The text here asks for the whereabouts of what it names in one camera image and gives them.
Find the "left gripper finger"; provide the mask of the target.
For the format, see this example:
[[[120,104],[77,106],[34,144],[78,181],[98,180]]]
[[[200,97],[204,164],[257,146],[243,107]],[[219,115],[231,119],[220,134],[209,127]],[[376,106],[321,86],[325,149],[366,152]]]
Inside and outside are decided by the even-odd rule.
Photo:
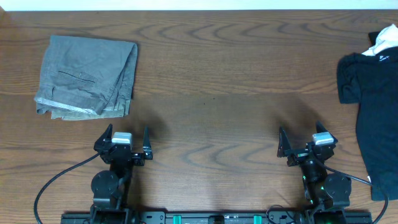
[[[153,160],[152,146],[150,144],[148,127],[145,127],[145,129],[144,129],[143,147],[142,148],[144,151],[145,160]]]
[[[113,125],[109,124],[105,132],[95,141],[93,149],[96,152],[108,151],[112,147]]]

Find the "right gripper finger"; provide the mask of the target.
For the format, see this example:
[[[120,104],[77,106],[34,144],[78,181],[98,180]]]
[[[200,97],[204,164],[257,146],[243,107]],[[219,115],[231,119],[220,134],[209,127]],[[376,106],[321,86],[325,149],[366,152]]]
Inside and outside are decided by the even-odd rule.
[[[315,126],[316,126],[316,130],[317,130],[316,133],[329,132],[329,131],[324,127],[324,125],[322,125],[322,123],[321,123],[320,121],[317,121],[316,124],[315,124]],[[336,143],[338,142],[338,140],[337,140],[337,138],[335,138],[335,137],[334,137],[334,139],[335,139],[334,144],[336,144]]]
[[[277,157],[287,157],[291,153],[292,147],[285,130],[281,126],[279,128],[279,145],[277,149]]]

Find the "black Nike t-shirt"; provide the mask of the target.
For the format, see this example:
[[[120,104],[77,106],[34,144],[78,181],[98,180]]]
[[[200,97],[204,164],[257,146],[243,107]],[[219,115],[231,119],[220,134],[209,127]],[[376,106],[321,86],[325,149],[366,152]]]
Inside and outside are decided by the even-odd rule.
[[[337,66],[342,104],[359,105],[356,138],[372,183],[371,198],[397,199],[397,48],[353,53]]]

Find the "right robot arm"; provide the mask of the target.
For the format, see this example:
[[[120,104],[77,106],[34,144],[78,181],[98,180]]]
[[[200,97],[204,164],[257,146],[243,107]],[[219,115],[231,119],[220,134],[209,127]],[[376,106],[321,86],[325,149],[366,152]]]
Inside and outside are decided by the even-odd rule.
[[[351,179],[327,172],[325,161],[334,155],[338,140],[319,121],[316,130],[304,148],[294,149],[285,130],[279,128],[277,157],[287,158],[289,167],[300,167],[305,198],[310,203],[292,219],[294,223],[346,223],[344,208],[350,205]]]

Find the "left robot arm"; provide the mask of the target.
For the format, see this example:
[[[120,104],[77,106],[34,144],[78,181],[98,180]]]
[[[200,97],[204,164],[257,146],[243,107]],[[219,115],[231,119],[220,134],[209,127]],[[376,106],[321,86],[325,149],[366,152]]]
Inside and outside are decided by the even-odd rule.
[[[96,140],[94,150],[108,170],[97,173],[91,181],[93,205],[90,208],[90,224],[140,223],[139,212],[127,205],[127,196],[135,166],[143,166],[153,159],[149,131],[144,129],[143,151],[134,152],[131,133],[113,132],[110,124]]]

